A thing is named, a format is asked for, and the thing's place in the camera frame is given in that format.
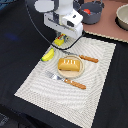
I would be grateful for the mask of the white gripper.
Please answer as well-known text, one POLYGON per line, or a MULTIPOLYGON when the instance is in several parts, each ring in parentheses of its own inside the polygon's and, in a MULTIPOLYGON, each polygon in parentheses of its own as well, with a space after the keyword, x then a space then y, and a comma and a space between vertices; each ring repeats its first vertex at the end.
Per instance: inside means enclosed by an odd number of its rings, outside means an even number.
POLYGON ((44 24, 46 26, 74 39, 78 39, 82 35, 82 20, 83 16, 75 10, 58 17, 55 17, 53 13, 44 14, 44 24))

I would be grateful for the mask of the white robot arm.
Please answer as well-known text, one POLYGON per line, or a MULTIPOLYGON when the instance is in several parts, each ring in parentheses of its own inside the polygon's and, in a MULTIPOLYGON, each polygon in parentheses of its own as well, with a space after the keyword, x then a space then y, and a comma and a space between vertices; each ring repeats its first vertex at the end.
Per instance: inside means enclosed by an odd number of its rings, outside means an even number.
POLYGON ((83 16, 73 8, 74 0, 37 0, 35 9, 44 14, 44 24, 74 39, 82 35, 83 16))

